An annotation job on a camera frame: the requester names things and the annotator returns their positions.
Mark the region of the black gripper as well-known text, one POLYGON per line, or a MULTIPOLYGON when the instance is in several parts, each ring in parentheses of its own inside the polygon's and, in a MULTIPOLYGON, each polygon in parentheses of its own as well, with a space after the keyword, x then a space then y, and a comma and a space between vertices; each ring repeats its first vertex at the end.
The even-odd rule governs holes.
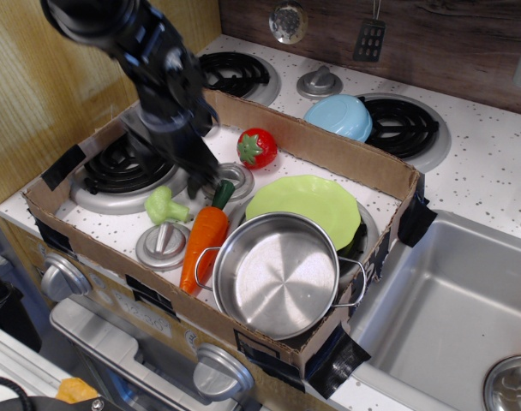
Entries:
POLYGON ((128 109, 120 119, 138 133, 128 131, 129 144, 144 171, 163 169, 163 158, 169 159, 188 173, 187 195, 191 200, 206 184, 214 182, 219 162, 203 139, 213 128, 208 110, 185 110, 163 119, 143 109, 128 109))

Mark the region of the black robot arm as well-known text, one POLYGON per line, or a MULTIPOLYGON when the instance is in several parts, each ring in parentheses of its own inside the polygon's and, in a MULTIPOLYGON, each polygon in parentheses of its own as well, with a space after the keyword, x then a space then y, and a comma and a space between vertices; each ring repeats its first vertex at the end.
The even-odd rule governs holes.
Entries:
POLYGON ((46 20, 64 37, 116 60, 134 83, 142 124, 163 158, 188 175, 191 199, 214 182, 219 162, 204 138, 218 123, 205 100, 200 62, 148 1, 43 1, 46 20))

